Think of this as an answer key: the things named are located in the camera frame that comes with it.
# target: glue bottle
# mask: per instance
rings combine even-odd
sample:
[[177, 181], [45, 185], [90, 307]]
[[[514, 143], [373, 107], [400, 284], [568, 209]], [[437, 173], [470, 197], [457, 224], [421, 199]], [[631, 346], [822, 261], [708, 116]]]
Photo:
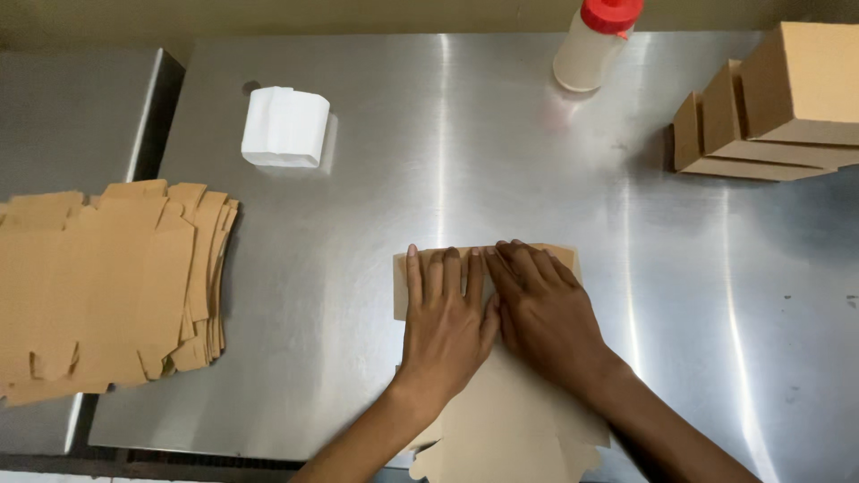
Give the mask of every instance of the glue bottle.
[[576, 92], [602, 85], [629, 42], [642, 6], [643, 0], [584, 0], [552, 64], [557, 81]]

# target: wall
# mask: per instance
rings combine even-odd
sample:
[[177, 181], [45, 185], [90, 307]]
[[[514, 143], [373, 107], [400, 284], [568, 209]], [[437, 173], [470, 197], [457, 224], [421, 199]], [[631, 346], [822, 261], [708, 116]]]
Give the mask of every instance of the wall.
[[[559, 32], [581, 0], [0, 0], [0, 45], [161, 45], [183, 64], [197, 36]], [[859, 21], [857, 0], [645, 0], [641, 30]]]

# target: folded cardboard box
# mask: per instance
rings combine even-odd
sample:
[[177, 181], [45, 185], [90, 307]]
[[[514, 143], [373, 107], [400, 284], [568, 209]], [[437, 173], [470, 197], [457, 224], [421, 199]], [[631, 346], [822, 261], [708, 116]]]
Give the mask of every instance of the folded cardboard box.
[[238, 202], [164, 180], [0, 205], [7, 405], [204, 367], [224, 348], [221, 267]]
[[746, 140], [740, 61], [729, 60], [702, 93], [704, 155], [840, 168], [859, 163], [859, 147]]
[[700, 95], [692, 92], [674, 115], [674, 168], [679, 173], [792, 181], [835, 172], [828, 168], [705, 156], [701, 107]]
[[749, 138], [859, 144], [859, 25], [782, 22], [740, 76]]

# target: steel countertop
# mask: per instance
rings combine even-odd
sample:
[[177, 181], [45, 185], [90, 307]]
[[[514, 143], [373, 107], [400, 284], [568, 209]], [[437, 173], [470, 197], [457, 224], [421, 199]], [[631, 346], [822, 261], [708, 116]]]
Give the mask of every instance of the steel countertop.
[[[158, 48], [0, 52], [0, 202], [96, 194], [157, 171], [164, 140], [152, 121], [165, 103], [172, 115], [175, 98], [164, 95], [181, 71]], [[0, 408], [0, 453], [68, 453], [81, 404], [77, 394]]]
[[[393, 254], [575, 245], [607, 343], [766, 481], [859, 480], [859, 169], [672, 174], [670, 124], [754, 33], [636, 33], [563, 92], [562, 34], [198, 42], [161, 176], [240, 199], [214, 366], [100, 399], [90, 443], [303, 460], [393, 376]], [[253, 85], [323, 95], [322, 167], [240, 153]], [[616, 451], [588, 480], [640, 479]]]

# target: left hand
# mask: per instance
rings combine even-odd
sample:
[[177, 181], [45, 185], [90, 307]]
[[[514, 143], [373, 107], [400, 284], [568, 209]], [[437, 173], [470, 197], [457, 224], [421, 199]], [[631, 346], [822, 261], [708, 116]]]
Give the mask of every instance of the left hand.
[[460, 252], [456, 248], [435, 252], [425, 279], [417, 248], [410, 245], [406, 255], [409, 308], [403, 363], [390, 389], [405, 394], [430, 422], [489, 357], [500, 325], [498, 294], [492, 296], [482, 316], [484, 275], [476, 248], [468, 256], [468, 264], [463, 297]]

